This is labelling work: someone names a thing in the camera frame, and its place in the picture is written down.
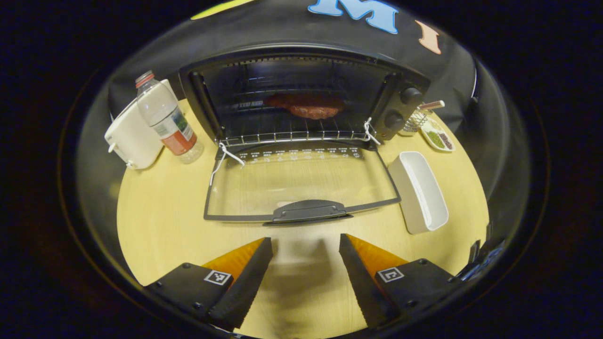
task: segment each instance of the black control knob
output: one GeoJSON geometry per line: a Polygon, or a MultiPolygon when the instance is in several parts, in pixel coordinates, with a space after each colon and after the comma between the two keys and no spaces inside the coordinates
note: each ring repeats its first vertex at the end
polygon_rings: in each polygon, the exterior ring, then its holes
{"type": "Polygon", "coordinates": [[[412,108],[419,106],[422,100],[423,94],[414,87],[407,88],[400,92],[400,101],[412,108]]]}
{"type": "Polygon", "coordinates": [[[399,131],[404,127],[404,117],[395,110],[390,110],[385,115],[384,124],[392,131],[399,131]]]}

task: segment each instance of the round table top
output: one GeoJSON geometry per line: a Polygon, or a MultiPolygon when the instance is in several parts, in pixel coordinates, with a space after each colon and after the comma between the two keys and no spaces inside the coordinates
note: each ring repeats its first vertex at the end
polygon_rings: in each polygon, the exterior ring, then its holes
{"type": "Polygon", "coordinates": [[[183,262],[196,265],[269,236],[274,257],[240,329],[259,338],[325,338],[366,327],[346,268],[339,235],[349,233],[407,261],[426,258],[457,274],[469,248],[486,238],[488,208],[479,177],[461,144],[436,115],[456,146],[431,148],[420,133],[395,136],[378,150],[386,165],[402,151],[427,159],[446,201],[449,220],[433,232],[408,233],[399,204],[354,213],[353,218],[301,226],[226,223],[203,219],[217,146],[186,100],[179,105],[204,152],[184,165],[163,150],[154,165],[125,170],[119,190],[119,242],[130,270],[148,285],[183,262]]]}

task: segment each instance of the oven door handle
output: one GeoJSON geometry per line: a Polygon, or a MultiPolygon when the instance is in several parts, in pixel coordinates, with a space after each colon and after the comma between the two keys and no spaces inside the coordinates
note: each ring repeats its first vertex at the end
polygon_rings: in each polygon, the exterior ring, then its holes
{"type": "Polygon", "coordinates": [[[264,223],[264,226],[308,224],[351,217],[341,203],[330,200],[302,200],[275,209],[272,221],[264,223]]]}

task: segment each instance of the blue letter m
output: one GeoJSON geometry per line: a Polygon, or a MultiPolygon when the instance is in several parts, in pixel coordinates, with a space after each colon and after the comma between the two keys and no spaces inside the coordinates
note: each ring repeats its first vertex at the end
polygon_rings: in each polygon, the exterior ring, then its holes
{"type": "Polygon", "coordinates": [[[367,23],[386,32],[397,34],[394,16],[398,11],[383,2],[369,0],[318,0],[315,5],[309,6],[308,10],[313,13],[326,14],[332,16],[343,15],[343,11],[337,8],[337,3],[341,2],[343,8],[354,20],[373,12],[373,15],[367,19],[367,23]]]}

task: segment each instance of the meat patty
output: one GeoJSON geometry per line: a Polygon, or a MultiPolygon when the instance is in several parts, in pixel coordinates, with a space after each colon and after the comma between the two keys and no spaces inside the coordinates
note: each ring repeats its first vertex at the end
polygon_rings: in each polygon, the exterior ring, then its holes
{"type": "Polygon", "coordinates": [[[311,94],[277,93],[265,99],[264,104],[313,120],[332,118],[346,107],[341,98],[311,94]]]}

